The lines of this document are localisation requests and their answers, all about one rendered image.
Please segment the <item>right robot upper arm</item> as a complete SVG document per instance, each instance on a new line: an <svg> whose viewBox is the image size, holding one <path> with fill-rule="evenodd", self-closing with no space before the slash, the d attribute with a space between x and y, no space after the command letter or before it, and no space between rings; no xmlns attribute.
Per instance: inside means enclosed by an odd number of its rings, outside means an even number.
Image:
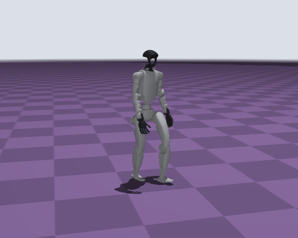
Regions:
<svg viewBox="0 0 298 238"><path fill-rule="evenodd" d="M143 79L143 72L140 71L140 72L135 72L133 74L133 87L132 87L132 95L134 93L137 93L138 95L138 100L141 98L141 95L140 93L138 93L138 90L140 88L140 82L141 80Z"/></svg>

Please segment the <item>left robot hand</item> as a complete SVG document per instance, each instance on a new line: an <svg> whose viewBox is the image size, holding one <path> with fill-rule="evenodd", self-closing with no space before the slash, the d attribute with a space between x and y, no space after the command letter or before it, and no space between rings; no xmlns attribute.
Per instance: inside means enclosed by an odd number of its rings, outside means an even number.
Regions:
<svg viewBox="0 0 298 238"><path fill-rule="evenodd" d="M168 108L166 108L166 111L167 111L167 113L164 113L164 115L166 115L166 123L167 123L168 127L171 127L173 125L173 118L169 114L170 111Z"/></svg>

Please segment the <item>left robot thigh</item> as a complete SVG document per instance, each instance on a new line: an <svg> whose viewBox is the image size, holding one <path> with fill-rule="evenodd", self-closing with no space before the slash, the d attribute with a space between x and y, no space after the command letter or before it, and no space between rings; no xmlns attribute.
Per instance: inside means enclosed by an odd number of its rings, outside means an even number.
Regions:
<svg viewBox="0 0 298 238"><path fill-rule="evenodd" d="M161 139L158 149L161 153L166 153L170 147L169 131L164 115L161 112L154 112L154 118L151 120L156 123L156 129Z"/></svg>

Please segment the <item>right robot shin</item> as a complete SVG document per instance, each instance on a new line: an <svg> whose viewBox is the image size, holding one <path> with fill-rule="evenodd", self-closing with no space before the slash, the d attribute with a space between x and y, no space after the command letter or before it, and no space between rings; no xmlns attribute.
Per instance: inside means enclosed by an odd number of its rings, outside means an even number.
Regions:
<svg viewBox="0 0 298 238"><path fill-rule="evenodd" d="M132 155L133 176L135 176L139 173L139 170L140 170L140 167L141 167L142 161L143 161L143 156L144 156L143 152L139 155L137 148L136 147L133 148L133 155Z"/></svg>

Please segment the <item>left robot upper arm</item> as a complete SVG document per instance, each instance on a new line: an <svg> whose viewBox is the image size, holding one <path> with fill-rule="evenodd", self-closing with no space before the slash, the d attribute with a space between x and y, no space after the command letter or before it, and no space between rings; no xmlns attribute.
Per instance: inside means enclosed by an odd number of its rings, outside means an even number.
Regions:
<svg viewBox="0 0 298 238"><path fill-rule="evenodd" d="M165 94L164 90L162 89L163 86L163 73L159 72L159 83L158 83L158 90L157 90L157 96L161 97Z"/></svg>

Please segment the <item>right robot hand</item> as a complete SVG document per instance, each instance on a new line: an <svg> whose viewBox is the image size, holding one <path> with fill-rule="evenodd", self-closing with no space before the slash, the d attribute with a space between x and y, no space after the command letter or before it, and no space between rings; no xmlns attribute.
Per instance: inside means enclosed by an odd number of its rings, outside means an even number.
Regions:
<svg viewBox="0 0 298 238"><path fill-rule="evenodd" d="M146 126L148 126L149 128L151 128L144 120L143 114L141 113L141 119L137 119L139 121L139 128L140 128L140 132L141 134L148 134L147 132L150 132ZM147 131L147 132L146 132Z"/></svg>

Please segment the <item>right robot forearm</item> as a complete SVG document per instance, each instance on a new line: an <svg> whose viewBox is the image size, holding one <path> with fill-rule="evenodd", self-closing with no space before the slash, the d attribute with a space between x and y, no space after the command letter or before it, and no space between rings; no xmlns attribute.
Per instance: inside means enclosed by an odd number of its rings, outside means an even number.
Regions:
<svg viewBox="0 0 298 238"><path fill-rule="evenodd" d="M137 93L134 93L132 95L132 102L133 102L133 105L135 108L135 113L136 113L137 119L141 119L142 109L141 109L140 101L138 100Z"/></svg>

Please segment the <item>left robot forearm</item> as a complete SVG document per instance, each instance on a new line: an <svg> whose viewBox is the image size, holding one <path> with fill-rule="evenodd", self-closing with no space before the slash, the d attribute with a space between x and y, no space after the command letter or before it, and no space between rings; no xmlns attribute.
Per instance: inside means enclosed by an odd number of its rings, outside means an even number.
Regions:
<svg viewBox="0 0 298 238"><path fill-rule="evenodd" d="M162 111L164 113L167 113L166 108L168 108L168 106L167 106L167 103L166 103L166 100L165 100L165 94L163 96L159 97L159 101L160 101L160 104L161 104Z"/></svg>

